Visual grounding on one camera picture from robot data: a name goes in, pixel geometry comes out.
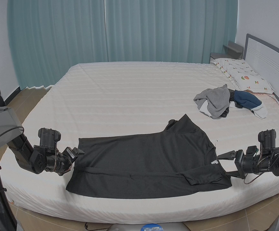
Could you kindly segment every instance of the round blue logo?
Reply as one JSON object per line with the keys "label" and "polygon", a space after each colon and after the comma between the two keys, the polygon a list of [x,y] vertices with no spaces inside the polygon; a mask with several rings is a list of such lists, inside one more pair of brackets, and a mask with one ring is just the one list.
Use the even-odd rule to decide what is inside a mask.
{"label": "round blue logo", "polygon": [[151,223],[143,226],[140,231],[164,231],[164,230],[160,225]]}

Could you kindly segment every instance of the tile floor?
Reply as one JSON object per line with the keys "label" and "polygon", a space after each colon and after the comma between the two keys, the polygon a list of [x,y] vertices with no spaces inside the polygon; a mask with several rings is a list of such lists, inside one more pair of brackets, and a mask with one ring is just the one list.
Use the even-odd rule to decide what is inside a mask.
{"label": "tile floor", "polygon": [[[32,88],[22,90],[8,106],[13,107],[19,120],[23,122],[30,111],[40,99],[47,93],[45,88]],[[6,150],[6,146],[0,148],[0,160]],[[14,215],[20,220],[25,231],[84,231],[85,223],[78,221],[55,218],[22,207],[11,205]],[[191,231],[264,231],[279,214],[279,194],[265,199],[253,206],[238,212],[200,221],[188,221],[185,225]],[[106,230],[110,224],[89,223],[90,230]]]}

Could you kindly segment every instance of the pile of clothes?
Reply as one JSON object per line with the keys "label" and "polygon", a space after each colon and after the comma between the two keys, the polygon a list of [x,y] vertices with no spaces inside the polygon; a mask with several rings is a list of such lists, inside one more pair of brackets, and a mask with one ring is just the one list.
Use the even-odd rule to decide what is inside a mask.
{"label": "pile of clothes", "polygon": [[212,119],[226,117],[230,107],[247,108],[260,119],[267,117],[264,103],[247,91],[231,90],[227,85],[215,89],[206,89],[194,98],[200,112]]}

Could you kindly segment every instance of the barcode sticker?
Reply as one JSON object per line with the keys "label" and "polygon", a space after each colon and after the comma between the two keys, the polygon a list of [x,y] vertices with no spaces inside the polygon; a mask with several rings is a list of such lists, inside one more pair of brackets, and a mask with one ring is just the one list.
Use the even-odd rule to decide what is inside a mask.
{"label": "barcode sticker", "polygon": [[69,150],[69,148],[67,148],[67,152],[69,153],[69,155],[72,157],[72,159],[75,158],[75,156],[73,155],[73,153]]}

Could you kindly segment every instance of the mattress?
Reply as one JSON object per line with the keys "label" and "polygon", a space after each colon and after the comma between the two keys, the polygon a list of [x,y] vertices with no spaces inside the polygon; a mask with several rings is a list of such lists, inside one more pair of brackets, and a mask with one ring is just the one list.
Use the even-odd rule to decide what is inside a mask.
{"label": "mattress", "polygon": [[[231,108],[226,118],[211,119],[199,112],[193,98],[206,88],[227,84],[212,64],[113,62],[78,64],[40,100],[23,123],[31,144],[46,127],[61,132],[58,148],[76,147],[78,138],[156,133],[170,119],[185,113],[216,145],[217,155],[257,145],[257,135],[275,129],[279,146],[279,104],[273,96],[256,94],[268,110],[260,120],[247,109]],[[221,161],[235,170],[233,161]],[[104,223],[162,223],[226,215],[279,193],[279,177],[268,172],[249,185],[233,178],[228,189],[159,199],[106,199],[70,193],[63,176],[21,169],[11,150],[0,161],[7,198],[26,209],[77,221]],[[248,175],[247,181],[254,175]]]}

